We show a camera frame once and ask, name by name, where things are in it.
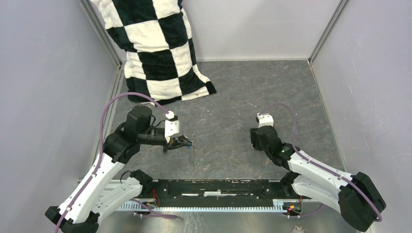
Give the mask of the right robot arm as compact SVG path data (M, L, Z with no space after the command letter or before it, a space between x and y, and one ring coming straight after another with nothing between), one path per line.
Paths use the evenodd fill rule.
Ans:
M353 175L312 158L298 147L282 142L272 126L250 129L254 150L263 151L279 167L288 170L282 178L281 193L318 201L341 214L354 229L365 232L381 221L387 205L371 178Z

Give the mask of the metal key organizer plate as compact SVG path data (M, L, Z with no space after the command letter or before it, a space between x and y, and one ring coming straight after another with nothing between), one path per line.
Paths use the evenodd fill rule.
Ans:
M192 166L193 170L195 170L195 156L196 156L196 134L194 132L191 133L192 136Z

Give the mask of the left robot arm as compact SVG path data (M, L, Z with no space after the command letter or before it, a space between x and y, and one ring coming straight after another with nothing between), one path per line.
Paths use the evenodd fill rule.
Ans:
M46 217L64 233L95 233L101 222L132 198L146 198L154 192L153 179L141 170L131 172L118 187L102 196L106 186L140 151L141 145L161 146L163 152L190 147L192 142L178 135L177 117L169 114L165 126L147 106L136 106L103 143L103 150L76 189L59 206L47 209Z

